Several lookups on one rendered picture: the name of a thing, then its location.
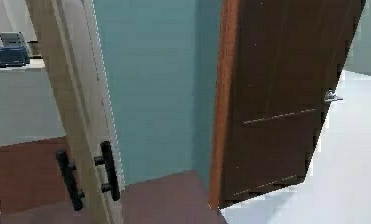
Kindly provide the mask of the beige room door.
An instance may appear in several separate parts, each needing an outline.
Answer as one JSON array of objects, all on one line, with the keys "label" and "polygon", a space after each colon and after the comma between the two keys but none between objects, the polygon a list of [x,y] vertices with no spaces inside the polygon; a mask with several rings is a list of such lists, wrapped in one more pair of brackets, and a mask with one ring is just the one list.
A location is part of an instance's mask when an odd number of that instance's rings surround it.
[{"label": "beige room door", "polygon": [[120,194],[122,163],[94,10],[94,0],[25,0],[76,166],[90,224],[124,224],[121,198],[103,193],[105,166],[94,164],[100,143],[112,147]]}]

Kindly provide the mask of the dark brown room door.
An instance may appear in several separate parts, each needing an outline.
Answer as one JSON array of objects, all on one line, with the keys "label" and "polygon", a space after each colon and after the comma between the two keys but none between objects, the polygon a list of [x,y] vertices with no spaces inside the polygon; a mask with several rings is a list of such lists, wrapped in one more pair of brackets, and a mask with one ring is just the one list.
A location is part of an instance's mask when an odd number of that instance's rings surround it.
[{"label": "dark brown room door", "polygon": [[209,205],[302,183],[367,0],[223,0]]}]

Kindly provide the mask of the grey box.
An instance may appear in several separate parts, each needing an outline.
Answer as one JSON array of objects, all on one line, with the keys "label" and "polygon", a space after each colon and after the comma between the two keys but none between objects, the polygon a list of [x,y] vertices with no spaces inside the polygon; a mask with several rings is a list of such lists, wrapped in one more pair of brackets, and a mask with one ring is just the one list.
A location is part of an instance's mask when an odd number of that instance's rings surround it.
[{"label": "grey box", "polygon": [[24,35],[21,32],[1,32],[0,39],[4,47],[26,45]]}]

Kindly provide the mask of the dark blue box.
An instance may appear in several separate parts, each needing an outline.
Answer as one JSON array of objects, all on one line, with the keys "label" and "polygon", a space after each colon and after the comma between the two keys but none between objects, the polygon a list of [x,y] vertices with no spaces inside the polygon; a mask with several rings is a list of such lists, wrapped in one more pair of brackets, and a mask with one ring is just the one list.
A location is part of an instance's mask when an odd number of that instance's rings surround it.
[{"label": "dark blue box", "polygon": [[25,47],[0,47],[0,68],[22,67],[29,63]]}]

